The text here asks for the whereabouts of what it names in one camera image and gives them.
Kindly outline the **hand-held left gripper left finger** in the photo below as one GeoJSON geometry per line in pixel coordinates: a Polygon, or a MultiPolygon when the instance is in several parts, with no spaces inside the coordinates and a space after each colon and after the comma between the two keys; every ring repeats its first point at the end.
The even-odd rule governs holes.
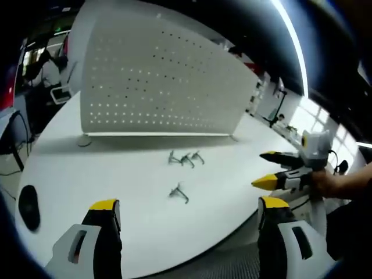
{"type": "Polygon", "coordinates": [[[119,200],[94,203],[55,242],[46,271],[52,278],[122,278],[120,232],[119,200]]]}

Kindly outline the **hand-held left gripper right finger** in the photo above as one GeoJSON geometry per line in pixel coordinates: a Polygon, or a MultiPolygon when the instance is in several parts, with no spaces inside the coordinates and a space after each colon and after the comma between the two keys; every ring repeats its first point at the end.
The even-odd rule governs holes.
{"type": "Polygon", "coordinates": [[[259,278],[324,278],[335,266],[325,236],[297,220],[286,201],[261,196],[258,214],[259,278]]]}

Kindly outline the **person's right hand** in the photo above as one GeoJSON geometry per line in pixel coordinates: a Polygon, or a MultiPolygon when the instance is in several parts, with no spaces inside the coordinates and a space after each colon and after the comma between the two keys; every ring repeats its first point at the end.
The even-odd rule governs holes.
{"type": "Polygon", "coordinates": [[[336,176],[326,170],[311,173],[312,186],[325,198],[352,199],[348,190],[348,176],[336,176]]]}

